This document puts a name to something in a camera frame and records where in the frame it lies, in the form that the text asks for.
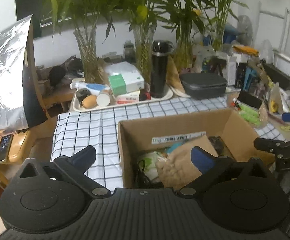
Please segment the silver foil bag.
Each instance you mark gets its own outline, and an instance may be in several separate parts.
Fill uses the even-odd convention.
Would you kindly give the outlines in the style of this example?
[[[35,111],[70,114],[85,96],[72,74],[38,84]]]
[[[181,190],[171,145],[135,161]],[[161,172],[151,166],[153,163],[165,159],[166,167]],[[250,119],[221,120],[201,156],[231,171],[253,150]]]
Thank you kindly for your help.
[[[28,128],[23,67],[31,16],[0,32],[0,133]]]

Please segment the black thermos bottle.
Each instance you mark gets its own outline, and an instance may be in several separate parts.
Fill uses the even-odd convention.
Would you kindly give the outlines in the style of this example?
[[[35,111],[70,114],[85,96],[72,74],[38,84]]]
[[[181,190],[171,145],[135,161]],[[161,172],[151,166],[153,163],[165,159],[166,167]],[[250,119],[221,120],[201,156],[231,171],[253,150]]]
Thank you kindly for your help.
[[[166,84],[168,56],[173,51],[172,42],[155,40],[152,45],[152,70],[150,74],[150,95],[162,98]]]

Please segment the white cap orange bottle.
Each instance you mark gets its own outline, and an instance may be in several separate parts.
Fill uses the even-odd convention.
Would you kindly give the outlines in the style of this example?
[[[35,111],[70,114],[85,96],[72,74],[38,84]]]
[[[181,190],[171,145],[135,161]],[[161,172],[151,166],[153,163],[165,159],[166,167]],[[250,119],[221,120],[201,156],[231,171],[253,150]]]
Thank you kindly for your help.
[[[97,105],[100,107],[106,107],[112,102],[112,90],[104,89],[102,90],[96,99]]]

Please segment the checkered white tablecloth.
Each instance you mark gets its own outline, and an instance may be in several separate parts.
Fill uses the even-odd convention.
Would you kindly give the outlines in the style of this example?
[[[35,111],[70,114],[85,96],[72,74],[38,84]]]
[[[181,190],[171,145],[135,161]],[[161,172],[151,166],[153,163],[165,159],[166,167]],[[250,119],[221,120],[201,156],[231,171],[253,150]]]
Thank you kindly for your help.
[[[86,146],[94,146],[97,158],[85,174],[109,190],[114,190],[117,187],[124,187],[118,146],[120,121],[221,109],[227,109],[224,97],[202,101],[174,98],[163,102],[93,112],[60,114],[54,132],[51,157],[52,159],[62,155],[70,157]],[[258,137],[283,140],[283,135],[271,124],[254,130]]]

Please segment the green wet wipes pack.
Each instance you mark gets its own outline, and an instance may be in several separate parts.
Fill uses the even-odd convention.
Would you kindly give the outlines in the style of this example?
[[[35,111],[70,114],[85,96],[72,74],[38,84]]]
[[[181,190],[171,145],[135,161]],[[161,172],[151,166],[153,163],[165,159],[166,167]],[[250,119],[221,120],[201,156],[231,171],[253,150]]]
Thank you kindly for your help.
[[[160,182],[159,175],[156,168],[157,161],[167,161],[167,154],[161,152],[150,152],[140,156],[137,161],[140,175],[144,178],[146,183],[157,184]]]

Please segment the white pink barcode box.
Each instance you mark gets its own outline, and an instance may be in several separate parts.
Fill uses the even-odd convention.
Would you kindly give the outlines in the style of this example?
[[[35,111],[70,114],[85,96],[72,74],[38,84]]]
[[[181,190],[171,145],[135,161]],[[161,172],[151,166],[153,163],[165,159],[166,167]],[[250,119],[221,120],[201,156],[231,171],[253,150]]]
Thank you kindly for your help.
[[[131,93],[127,93],[127,94],[121,94],[121,95],[115,96],[114,99],[115,99],[115,101],[119,101],[119,100],[139,101],[139,96],[140,96],[140,90],[134,91]]]

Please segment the left glass vase bamboo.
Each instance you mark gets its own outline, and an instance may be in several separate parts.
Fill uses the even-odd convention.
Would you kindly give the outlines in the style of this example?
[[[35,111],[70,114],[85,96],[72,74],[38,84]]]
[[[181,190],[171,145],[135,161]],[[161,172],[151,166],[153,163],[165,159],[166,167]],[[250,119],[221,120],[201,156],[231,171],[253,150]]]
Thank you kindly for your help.
[[[96,52],[96,30],[100,17],[105,18],[108,37],[115,30],[111,15],[118,0],[49,0],[53,30],[61,30],[66,18],[70,18],[74,27],[85,82],[101,83],[101,75]]]

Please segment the red flat packet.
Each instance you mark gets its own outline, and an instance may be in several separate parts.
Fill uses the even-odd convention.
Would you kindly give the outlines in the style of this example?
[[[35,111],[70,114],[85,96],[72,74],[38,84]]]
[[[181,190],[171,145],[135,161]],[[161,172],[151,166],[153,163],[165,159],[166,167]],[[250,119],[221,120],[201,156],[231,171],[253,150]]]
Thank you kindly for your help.
[[[116,104],[118,104],[118,105],[137,104],[137,103],[139,103],[139,102],[138,101],[124,101],[124,100],[116,101]]]

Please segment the middle glass vase bamboo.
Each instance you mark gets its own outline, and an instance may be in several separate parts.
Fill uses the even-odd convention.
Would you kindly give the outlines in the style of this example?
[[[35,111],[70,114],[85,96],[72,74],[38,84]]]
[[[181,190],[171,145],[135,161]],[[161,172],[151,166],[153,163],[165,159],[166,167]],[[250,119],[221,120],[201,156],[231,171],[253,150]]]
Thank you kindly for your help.
[[[110,11],[121,11],[128,18],[129,31],[133,32],[136,67],[146,83],[150,81],[151,51],[154,33],[160,13],[156,9],[159,0],[99,0]]]

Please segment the smartphone on stool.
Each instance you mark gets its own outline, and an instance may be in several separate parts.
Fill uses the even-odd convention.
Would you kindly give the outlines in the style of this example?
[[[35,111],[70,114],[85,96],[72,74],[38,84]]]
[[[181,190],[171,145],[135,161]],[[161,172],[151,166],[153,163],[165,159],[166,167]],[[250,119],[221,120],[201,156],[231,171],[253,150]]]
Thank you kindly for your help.
[[[1,137],[1,140],[0,140],[0,163],[6,161],[8,154],[9,154],[9,151],[10,151],[13,137],[14,137],[13,134],[9,134],[9,135],[6,135],[4,137]]]

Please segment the cream plastic tray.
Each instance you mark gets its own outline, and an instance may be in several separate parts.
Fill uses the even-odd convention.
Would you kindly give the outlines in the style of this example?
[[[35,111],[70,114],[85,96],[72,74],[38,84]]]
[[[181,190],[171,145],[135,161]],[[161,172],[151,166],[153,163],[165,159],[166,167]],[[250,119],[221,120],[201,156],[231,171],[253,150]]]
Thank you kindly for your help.
[[[103,110],[103,109],[117,108],[121,106],[132,106],[132,105],[139,105],[139,104],[144,104],[144,103],[159,102],[159,101],[165,101],[165,100],[171,99],[173,97],[173,94],[174,93],[172,89],[168,85],[165,85],[164,96],[162,98],[151,97],[150,99],[147,99],[147,100],[140,100],[140,99],[136,100],[136,96],[140,95],[140,92],[132,92],[128,95],[118,96],[118,99],[113,97],[112,102],[108,106],[96,105],[89,109],[82,107],[78,99],[76,98],[76,96],[74,96],[72,100],[72,105],[70,107],[70,111],[84,113],[84,112],[92,112],[92,111],[98,111],[98,110]]]

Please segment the brown paper drawstring bag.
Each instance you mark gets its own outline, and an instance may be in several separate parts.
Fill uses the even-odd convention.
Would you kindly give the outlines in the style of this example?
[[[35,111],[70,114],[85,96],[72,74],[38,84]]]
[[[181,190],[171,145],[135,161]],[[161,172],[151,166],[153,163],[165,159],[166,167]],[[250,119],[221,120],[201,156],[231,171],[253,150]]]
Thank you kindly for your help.
[[[198,163],[206,167],[206,162],[196,153],[191,154],[195,146],[199,146],[210,156],[218,157],[218,153],[205,135],[177,147],[168,155],[166,160],[157,159],[155,163],[159,180],[164,187],[179,190],[202,175],[201,170],[194,164]]]

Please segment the teal mesh bath sponge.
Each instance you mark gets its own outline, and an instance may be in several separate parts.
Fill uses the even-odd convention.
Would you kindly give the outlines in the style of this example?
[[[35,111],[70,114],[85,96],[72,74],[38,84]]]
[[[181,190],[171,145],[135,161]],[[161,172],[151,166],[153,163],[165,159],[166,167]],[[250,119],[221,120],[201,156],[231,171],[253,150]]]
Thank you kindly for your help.
[[[176,143],[172,144],[172,146],[170,146],[169,148],[166,148],[165,153],[171,154],[174,150],[176,150],[178,147],[182,146],[183,144],[184,144],[184,142],[176,142]]]

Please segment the green white tissue box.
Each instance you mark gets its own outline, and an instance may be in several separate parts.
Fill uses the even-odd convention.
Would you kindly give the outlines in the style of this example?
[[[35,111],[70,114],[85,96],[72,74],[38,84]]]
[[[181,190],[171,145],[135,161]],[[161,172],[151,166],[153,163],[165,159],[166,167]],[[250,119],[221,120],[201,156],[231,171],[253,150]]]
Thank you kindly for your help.
[[[105,72],[114,96],[135,92],[145,87],[144,78],[138,69],[129,62],[107,65]]]

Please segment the cardboard box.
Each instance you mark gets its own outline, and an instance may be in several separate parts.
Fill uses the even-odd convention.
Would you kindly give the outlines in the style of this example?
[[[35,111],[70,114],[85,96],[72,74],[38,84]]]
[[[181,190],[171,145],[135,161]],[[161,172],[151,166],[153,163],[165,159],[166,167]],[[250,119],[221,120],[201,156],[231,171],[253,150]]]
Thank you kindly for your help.
[[[133,167],[142,153],[203,135],[221,137],[236,161],[245,162],[251,157],[261,158],[265,165],[275,161],[274,155],[255,149],[257,132],[229,108],[120,121],[118,146],[124,187],[136,187]]]

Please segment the dark grey zipper case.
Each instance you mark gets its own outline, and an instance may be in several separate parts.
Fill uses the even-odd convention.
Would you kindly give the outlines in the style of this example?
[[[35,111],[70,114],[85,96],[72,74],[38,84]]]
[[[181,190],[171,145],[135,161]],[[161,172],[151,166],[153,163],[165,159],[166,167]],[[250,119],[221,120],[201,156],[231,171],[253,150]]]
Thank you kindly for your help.
[[[180,80],[186,94],[196,100],[222,96],[227,87],[226,79],[213,73],[185,73]]]

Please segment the white spray bottle blue label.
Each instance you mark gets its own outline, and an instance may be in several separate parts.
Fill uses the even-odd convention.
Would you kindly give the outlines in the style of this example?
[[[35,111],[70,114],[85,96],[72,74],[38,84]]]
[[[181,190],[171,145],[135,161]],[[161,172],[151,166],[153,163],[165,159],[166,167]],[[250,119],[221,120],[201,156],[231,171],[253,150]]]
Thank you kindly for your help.
[[[98,84],[98,83],[85,83],[85,82],[72,82],[70,84],[70,88],[74,89],[88,89],[91,92],[101,92],[102,90],[109,90],[110,87],[106,86],[106,85],[102,85],[102,84]]]

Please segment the black round container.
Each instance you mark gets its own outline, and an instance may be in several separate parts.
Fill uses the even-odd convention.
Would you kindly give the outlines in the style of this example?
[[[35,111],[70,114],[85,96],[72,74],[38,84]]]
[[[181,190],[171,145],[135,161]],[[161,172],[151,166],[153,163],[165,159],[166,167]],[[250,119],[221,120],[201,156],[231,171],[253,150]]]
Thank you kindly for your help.
[[[78,89],[75,93],[75,96],[80,104],[82,104],[82,101],[90,95],[91,92],[86,88]]]

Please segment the glass vase bamboo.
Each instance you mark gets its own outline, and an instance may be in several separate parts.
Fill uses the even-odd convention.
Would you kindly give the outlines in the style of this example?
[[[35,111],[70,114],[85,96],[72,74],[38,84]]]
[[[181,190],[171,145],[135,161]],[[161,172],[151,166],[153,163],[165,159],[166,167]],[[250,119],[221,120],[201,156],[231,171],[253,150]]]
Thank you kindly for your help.
[[[136,67],[146,83],[150,81],[151,51],[154,33],[160,13],[156,9],[159,0],[99,0],[110,11],[121,11],[128,18],[129,31],[133,32]]]
[[[115,30],[111,15],[118,0],[49,0],[53,30],[61,30],[66,18],[70,18],[74,27],[85,82],[101,83],[101,75],[96,52],[96,30],[100,17],[105,18],[108,37]]]
[[[176,50],[173,60],[178,71],[192,66],[193,42],[192,30],[211,36],[212,48],[220,50],[227,18],[237,18],[231,9],[235,3],[247,8],[248,5],[239,0],[159,0],[157,8],[167,13],[163,19],[166,28],[176,34]]]

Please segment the right glass vase bamboo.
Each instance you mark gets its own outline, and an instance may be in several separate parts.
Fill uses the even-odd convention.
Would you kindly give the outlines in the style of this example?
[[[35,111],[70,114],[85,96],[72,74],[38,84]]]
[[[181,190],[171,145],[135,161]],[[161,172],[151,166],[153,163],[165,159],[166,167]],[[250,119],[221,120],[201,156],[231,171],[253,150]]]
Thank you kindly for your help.
[[[173,60],[178,71],[192,66],[193,42],[192,30],[211,36],[212,48],[220,50],[227,18],[237,18],[231,9],[235,3],[247,8],[248,5],[239,0],[159,0],[157,8],[167,13],[163,19],[166,28],[176,34],[176,50]]]

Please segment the tan egg-shaped pouch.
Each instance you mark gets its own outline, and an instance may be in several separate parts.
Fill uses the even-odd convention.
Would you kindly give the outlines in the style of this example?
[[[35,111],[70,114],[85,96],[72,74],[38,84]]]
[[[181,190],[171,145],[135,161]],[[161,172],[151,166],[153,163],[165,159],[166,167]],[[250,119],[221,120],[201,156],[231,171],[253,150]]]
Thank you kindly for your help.
[[[97,96],[95,95],[89,95],[85,97],[82,102],[81,106],[85,109],[92,109],[97,105]]]

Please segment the black white rolled sock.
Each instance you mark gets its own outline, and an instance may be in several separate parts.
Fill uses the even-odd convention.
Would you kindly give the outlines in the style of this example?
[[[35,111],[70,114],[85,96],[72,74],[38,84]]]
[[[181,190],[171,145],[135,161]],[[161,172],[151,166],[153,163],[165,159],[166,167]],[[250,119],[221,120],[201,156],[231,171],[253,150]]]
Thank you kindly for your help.
[[[224,152],[224,143],[221,140],[221,138],[210,136],[210,137],[208,137],[208,140],[210,141],[210,143],[212,144],[212,146],[216,150],[217,154],[222,155]]]

